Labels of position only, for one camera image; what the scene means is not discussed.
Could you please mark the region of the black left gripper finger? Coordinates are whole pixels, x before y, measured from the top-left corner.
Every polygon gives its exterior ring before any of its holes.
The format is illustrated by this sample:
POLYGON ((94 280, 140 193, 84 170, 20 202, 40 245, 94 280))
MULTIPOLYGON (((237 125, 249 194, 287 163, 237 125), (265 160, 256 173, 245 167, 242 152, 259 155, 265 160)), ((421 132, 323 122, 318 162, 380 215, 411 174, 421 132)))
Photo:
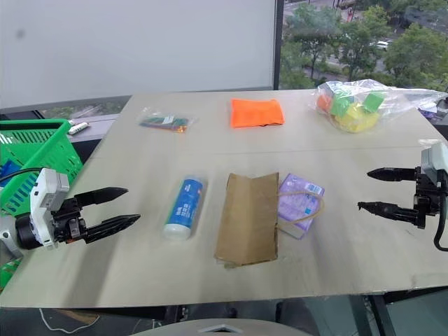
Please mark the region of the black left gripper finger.
POLYGON ((103 220, 100 224, 88 227, 83 240, 86 244, 98 241, 125 230, 133 225, 141 217, 140 214, 120 215, 107 220, 103 220))
POLYGON ((81 210, 83 207, 93 204, 110 202, 128 192, 128 189, 121 187, 106 187, 88 192, 83 192, 74 196, 76 207, 81 210))

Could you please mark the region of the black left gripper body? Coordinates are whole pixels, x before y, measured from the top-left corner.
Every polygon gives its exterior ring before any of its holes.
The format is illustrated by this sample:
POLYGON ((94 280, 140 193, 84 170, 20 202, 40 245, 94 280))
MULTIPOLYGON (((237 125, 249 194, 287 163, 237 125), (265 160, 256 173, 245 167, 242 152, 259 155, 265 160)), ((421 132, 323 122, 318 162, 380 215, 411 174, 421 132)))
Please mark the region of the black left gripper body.
POLYGON ((83 239, 87 234, 85 221, 81 218, 82 206, 75 197, 63 201, 57 211, 52 211, 54 240, 69 244, 83 239))

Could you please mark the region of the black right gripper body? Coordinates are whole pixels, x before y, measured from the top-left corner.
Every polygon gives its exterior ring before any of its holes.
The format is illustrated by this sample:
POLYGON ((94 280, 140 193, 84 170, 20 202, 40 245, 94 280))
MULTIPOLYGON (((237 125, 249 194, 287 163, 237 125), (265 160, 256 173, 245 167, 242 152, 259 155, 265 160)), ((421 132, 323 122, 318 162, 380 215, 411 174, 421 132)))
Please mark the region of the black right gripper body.
POLYGON ((417 167, 415 178, 414 210, 417 211, 415 225, 424 229, 426 217, 435 216, 440 212, 442 171, 429 169, 427 174, 421 167, 417 167))

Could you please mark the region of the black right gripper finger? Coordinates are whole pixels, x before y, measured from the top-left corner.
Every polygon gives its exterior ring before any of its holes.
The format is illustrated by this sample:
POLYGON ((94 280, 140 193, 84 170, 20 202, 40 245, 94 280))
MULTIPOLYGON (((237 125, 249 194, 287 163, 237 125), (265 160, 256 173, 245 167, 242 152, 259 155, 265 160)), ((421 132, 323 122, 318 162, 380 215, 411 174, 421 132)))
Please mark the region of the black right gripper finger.
POLYGON ((373 169, 367 173, 370 178, 380 181, 415 181, 416 169, 396 168, 396 167, 382 167, 373 169))
POLYGON ((417 221, 417 210, 402 208, 397 204, 385 202, 359 202, 358 209, 364 209, 371 214, 381 216, 394 221, 403 221, 415 224, 417 221))

